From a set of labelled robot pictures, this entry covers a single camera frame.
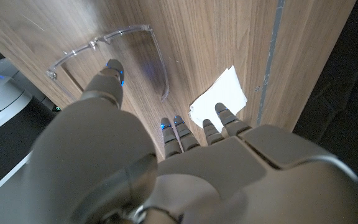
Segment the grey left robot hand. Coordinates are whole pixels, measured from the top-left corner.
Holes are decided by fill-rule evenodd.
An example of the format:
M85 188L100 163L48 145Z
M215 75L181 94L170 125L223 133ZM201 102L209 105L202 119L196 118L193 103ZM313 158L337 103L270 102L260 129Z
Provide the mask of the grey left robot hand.
M23 223L358 223L358 176L318 145L251 128L222 103L227 137L162 119L158 161L140 120L121 109L124 69L110 60L32 146Z

